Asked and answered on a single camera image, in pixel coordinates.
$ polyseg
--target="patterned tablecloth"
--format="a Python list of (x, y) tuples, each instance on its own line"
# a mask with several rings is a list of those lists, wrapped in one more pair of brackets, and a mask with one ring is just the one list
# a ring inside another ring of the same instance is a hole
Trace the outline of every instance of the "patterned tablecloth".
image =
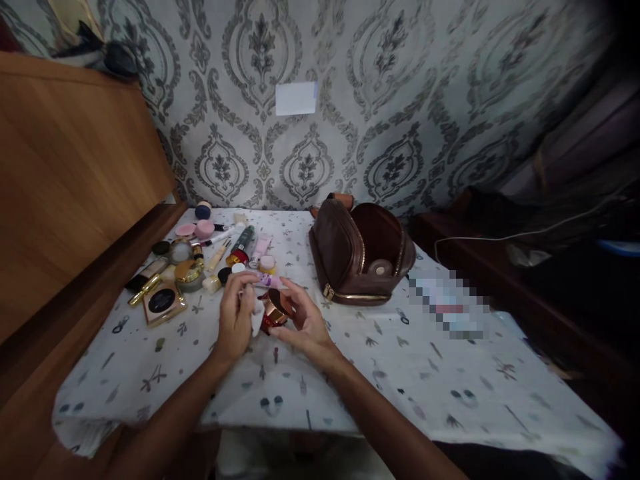
[[(236, 211), (218, 209), (212, 219), (230, 224)], [(420, 248), (410, 276), (422, 296), (403, 279), (387, 304), (347, 307), (321, 295), (308, 212), (242, 212), (256, 232), (274, 236), (269, 252), (279, 274), (307, 288), (340, 350), (429, 438), (532, 449), (592, 478), (606, 476), (619, 438)], [(180, 223), (194, 220), (190, 209)], [(205, 260), (216, 249), (205, 248)], [(60, 387), (53, 425), (62, 444), (92, 456), (118, 423), (140, 425), (158, 410), (211, 351), (222, 294), (185, 294), (186, 312), (147, 329), (142, 306), (130, 308), (124, 291)], [(465, 313), (435, 306), (446, 304), (465, 305)], [(455, 339), (461, 330), (472, 331), (465, 337), (472, 339)], [(204, 410), (200, 426), (357, 432), (334, 389), (304, 355), (263, 333)]]

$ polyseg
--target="brown leather bag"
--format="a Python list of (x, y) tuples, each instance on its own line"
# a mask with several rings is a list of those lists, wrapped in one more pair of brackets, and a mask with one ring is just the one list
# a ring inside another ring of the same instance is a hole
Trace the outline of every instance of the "brown leather bag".
[(309, 243), (324, 296), (346, 305), (387, 302), (415, 262), (415, 246), (391, 212), (374, 203), (349, 212), (334, 195), (317, 212)]

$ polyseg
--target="makeup sponge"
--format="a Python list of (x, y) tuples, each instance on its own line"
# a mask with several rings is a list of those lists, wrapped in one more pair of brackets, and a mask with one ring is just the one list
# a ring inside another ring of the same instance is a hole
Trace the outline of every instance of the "makeup sponge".
[(213, 224), (209, 220), (200, 220), (195, 224), (195, 236), (206, 240), (213, 235)]
[(193, 235), (195, 225), (192, 223), (183, 223), (175, 228), (175, 234), (178, 237), (190, 237)]

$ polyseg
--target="white cable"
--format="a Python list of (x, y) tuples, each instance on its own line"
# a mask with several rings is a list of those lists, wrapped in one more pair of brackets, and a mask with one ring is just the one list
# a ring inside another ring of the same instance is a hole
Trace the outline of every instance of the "white cable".
[(486, 240), (486, 241), (502, 241), (502, 240), (510, 240), (512, 238), (516, 238), (516, 237), (524, 237), (525, 235), (536, 235), (538, 233), (544, 233), (544, 232), (548, 232), (549, 230), (552, 230), (556, 227), (559, 227), (560, 225), (565, 224), (566, 222), (572, 221), (572, 220), (576, 220), (578, 218), (582, 218), (586, 215), (590, 215), (593, 212), (595, 212), (596, 210), (598, 210), (600, 207), (602, 207), (606, 202), (608, 202), (610, 199), (614, 198), (618, 193), (622, 192), (622, 190), (624, 190), (625, 188), (627, 188), (630, 184), (632, 184), (633, 181), (628, 182), (627, 184), (623, 185), (622, 187), (618, 188), (618, 190), (616, 190), (615, 192), (613, 192), (612, 194), (606, 196), (604, 198), (604, 200), (602, 200), (600, 203), (598, 203), (594, 208), (592, 208), (591, 210), (588, 210), (586, 212), (580, 213), (578, 215), (574, 215), (573, 217), (569, 217), (567, 219), (564, 220), (560, 220), (558, 223), (544, 228), (542, 230), (536, 230), (536, 231), (532, 231), (532, 232), (522, 232), (522, 233), (516, 233), (514, 235), (509, 235), (508, 237), (502, 237), (502, 238), (498, 238), (498, 239), (490, 239), (490, 238), (486, 238), (486, 237), (446, 237), (440, 240), (436, 240), (433, 244), (433, 256), (434, 259), (436, 260), (436, 262), (440, 263), (440, 259), (438, 258), (438, 243), (444, 241), (444, 240)]

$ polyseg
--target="zipper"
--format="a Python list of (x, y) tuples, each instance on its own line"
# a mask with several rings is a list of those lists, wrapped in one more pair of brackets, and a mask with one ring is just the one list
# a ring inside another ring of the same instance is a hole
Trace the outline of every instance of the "zipper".
[(360, 262), (360, 266), (358, 267), (358, 275), (360, 275), (360, 274), (362, 274), (362, 270), (365, 269), (365, 241), (362, 238), (362, 234), (360, 234), (360, 230), (358, 229), (358, 226), (355, 224), (355, 220), (353, 219), (353, 217), (351, 216), (351, 214), (349, 212), (347, 212), (347, 216), (349, 217), (349, 221), (351, 222), (354, 230), (358, 234), (358, 238), (360, 238), (360, 246), (362, 247), (362, 262)]
[(400, 272), (400, 264), (402, 263), (402, 254), (404, 253), (404, 250), (405, 250), (405, 230), (404, 228), (402, 228), (402, 225), (400, 225), (400, 229), (402, 231), (402, 234), (400, 235), (400, 253), (398, 254), (398, 261), (395, 263), (395, 268), (393, 270), (394, 277), (397, 277), (398, 272)]
[(328, 282), (325, 284), (325, 289), (322, 294), (329, 301), (331, 301), (334, 297), (340, 297), (350, 300), (388, 300), (391, 298), (390, 295), (350, 295), (346, 293), (338, 293), (331, 287)]

